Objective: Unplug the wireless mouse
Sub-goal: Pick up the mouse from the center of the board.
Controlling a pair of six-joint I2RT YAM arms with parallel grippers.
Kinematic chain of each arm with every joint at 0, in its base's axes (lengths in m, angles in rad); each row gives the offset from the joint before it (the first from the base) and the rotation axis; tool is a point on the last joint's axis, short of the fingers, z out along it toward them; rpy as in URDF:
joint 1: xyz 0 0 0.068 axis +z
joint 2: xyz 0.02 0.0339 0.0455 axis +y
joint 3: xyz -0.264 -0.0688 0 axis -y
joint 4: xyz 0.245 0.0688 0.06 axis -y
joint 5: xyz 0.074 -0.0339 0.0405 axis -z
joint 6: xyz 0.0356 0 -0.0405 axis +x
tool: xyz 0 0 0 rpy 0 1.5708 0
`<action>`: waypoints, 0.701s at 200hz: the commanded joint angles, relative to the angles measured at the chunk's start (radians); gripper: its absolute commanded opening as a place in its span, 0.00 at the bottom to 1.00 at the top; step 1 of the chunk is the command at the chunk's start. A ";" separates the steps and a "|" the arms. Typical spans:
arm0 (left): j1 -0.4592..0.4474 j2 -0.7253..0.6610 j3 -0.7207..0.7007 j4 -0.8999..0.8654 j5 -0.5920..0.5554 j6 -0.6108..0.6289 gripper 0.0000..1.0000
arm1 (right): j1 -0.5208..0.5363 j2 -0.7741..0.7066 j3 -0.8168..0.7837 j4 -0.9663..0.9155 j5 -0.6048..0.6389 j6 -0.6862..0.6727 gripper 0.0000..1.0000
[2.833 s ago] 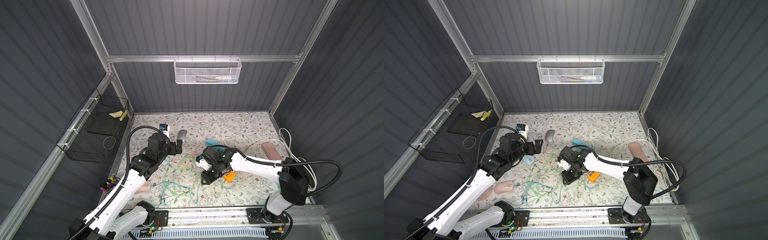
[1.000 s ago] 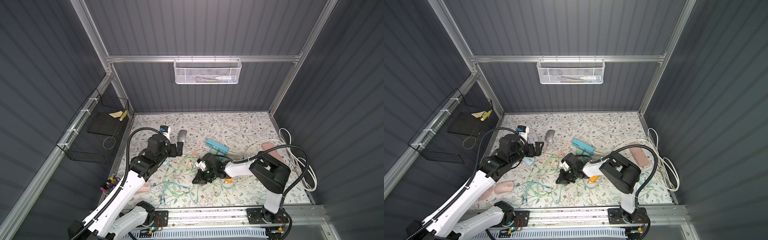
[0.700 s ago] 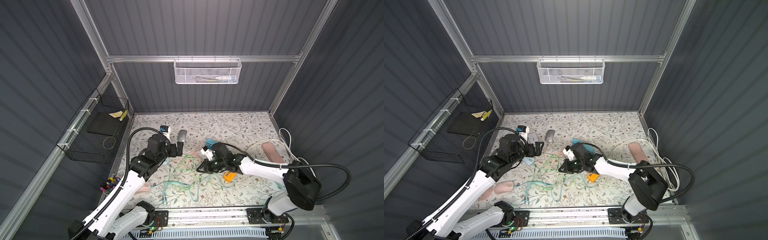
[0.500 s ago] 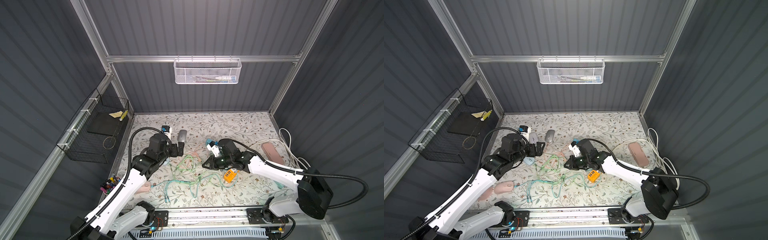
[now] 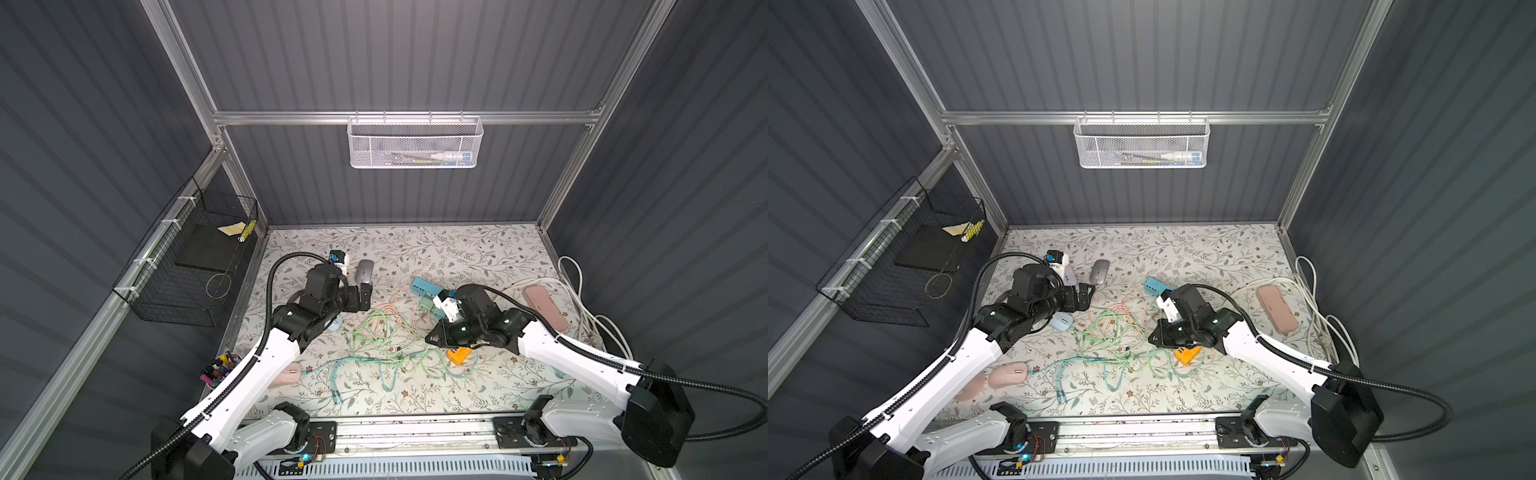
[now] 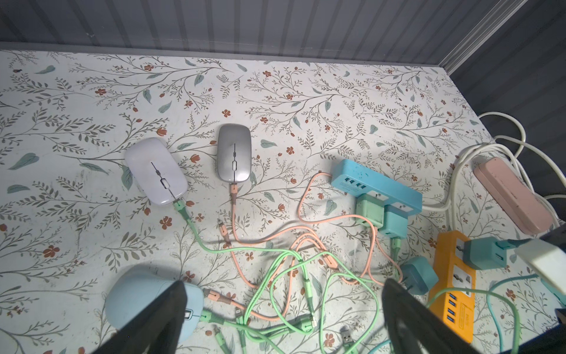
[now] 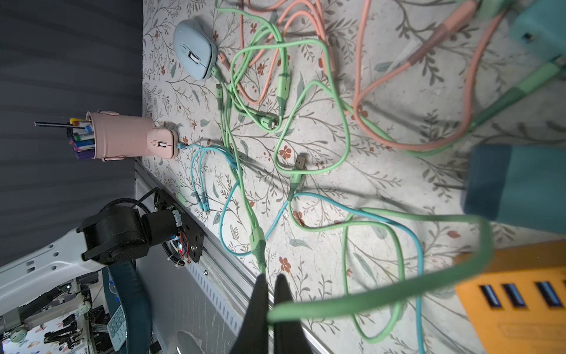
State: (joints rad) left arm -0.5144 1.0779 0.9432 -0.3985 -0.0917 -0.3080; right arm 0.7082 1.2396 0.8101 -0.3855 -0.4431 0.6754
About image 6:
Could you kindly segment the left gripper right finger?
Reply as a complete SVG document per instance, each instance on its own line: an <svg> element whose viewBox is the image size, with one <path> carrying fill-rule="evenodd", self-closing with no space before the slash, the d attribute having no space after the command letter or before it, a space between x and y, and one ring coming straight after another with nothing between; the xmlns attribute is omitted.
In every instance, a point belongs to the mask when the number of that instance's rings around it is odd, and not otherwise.
<svg viewBox="0 0 566 354"><path fill-rule="evenodd" d="M476 353L398 282L384 283L386 329L395 353Z"/></svg>

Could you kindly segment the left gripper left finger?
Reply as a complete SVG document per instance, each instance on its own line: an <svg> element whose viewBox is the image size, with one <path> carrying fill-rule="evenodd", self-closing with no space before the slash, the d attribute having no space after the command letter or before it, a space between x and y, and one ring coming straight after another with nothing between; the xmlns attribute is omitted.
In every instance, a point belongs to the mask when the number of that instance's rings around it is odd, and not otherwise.
<svg viewBox="0 0 566 354"><path fill-rule="evenodd" d="M174 353L184 323L186 304L184 283L175 281L95 352Z"/></svg>

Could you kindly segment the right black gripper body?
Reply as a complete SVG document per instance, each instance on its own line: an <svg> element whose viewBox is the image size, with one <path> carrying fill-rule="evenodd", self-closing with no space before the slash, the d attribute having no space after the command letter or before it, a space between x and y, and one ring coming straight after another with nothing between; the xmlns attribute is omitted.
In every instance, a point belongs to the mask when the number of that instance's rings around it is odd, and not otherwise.
<svg viewBox="0 0 566 354"><path fill-rule="evenodd" d="M565 253L565 225L561 225L561 227L552 230L539 238L532 238L532 239L540 239L544 240L554 246L558 246L563 252ZM556 289L552 288L545 280L542 280L541 277L535 273L534 277L537 277L541 280L541 283L544 284L548 290L554 293L554 295L561 299L561 301L565 301L565 295L561 295ZM528 342L517 346L514 349L509 351L510 353L564 353L565 352L565 323L561 323L556 327L547 330L545 333L529 340Z"/></svg>

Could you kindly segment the blue-grey charger plug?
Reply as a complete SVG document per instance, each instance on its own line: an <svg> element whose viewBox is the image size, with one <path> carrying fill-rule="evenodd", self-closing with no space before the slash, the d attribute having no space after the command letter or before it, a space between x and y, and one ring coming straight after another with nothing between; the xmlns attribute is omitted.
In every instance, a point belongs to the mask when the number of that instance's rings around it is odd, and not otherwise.
<svg viewBox="0 0 566 354"><path fill-rule="evenodd" d="M400 268L403 274L402 284L412 295L426 295L439 282L432 265L423 256L409 259Z"/></svg>

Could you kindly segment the teal charger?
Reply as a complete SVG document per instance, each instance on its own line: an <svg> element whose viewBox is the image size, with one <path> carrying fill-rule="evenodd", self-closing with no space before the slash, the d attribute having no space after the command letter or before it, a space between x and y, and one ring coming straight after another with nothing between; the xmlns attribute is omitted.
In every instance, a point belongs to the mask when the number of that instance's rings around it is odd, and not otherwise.
<svg viewBox="0 0 566 354"><path fill-rule="evenodd" d="M498 240L495 237L484 237L464 243L463 261L474 270L490 270L507 266L507 251L516 249L526 240Z"/></svg>

